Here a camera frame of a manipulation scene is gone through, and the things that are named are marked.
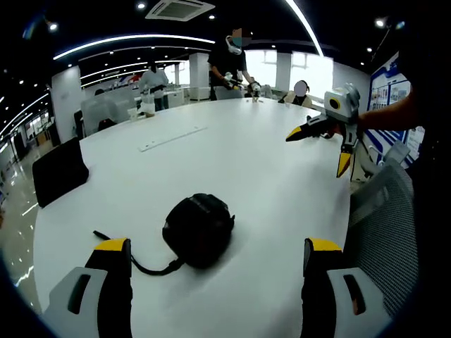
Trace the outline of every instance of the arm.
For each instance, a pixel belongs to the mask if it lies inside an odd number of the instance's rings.
[[[242,54],[242,58],[241,58],[241,70],[242,71],[242,76],[245,77],[246,81],[248,81],[249,84],[255,82],[255,79],[249,75],[249,73],[247,72],[247,63],[246,63],[246,54],[243,52]]]
[[[253,83],[253,82],[255,82],[255,79],[254,79],[251,75],[249,75],[249,73],[247,72],[247,70],[243,70],[243,71],[242,71],[242,76],[245,77],[245,79],[246,79],[246,81],[248,81],[248,83]]]
[[[215,65],[211,65],[211,72],[220,80],[224,80],[224,76],[219,72],[218,68]]]
[[[146,81],[146,73],[142,74],[142,77],[140,78],[140,93],[142,93],[146,87],[147,81]]]
[[[361,131],[408,130],[417,127],[421,121],[414,91],[396,104],[360,115],[357,124]]]
[[[166,73],[163,70],[163,86],[169,85],[168,77],[166,76]]]

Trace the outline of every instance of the mesh chair back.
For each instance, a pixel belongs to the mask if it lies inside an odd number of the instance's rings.
[[[418,280],[412,181],[393,159],[351,196],[344,255],[384,295],[393,317]]]

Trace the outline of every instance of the white table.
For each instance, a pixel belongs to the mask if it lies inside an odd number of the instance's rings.
[[[99,240],[129,237],[148,268],[175,256],[166,216],[197,192],[236,215],[233,240],[210,270],[184,265],[165,277],[132,268],[131,325],[140,337],[299,337],[304,239],[345,241],[349,173],[335,177],[341,137],[285,142],[315,111],[263,99],[181,106],[81,141],[89,180],[39,209],[34,260],[42,308],[51,289],[84,266]],[[143,144],[206,130],[138,151]]]

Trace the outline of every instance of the white wall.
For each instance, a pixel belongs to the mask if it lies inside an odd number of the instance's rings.
[[[360,93],[359,113],[364,113],[368,106],[369,84],[371,76],[341,63],[333,63],[333,88],[351,82]]]
[[[190,55],[190,86],[209,86],[209,55],[196,53]]]
[[[75,136],[73,114],[81,109],[84,98],[78,66],[68,68],[52,77],[51,100],[61,143]]]
[[[276,88],[288,92],[290,90],[291,54],[277,53]]]

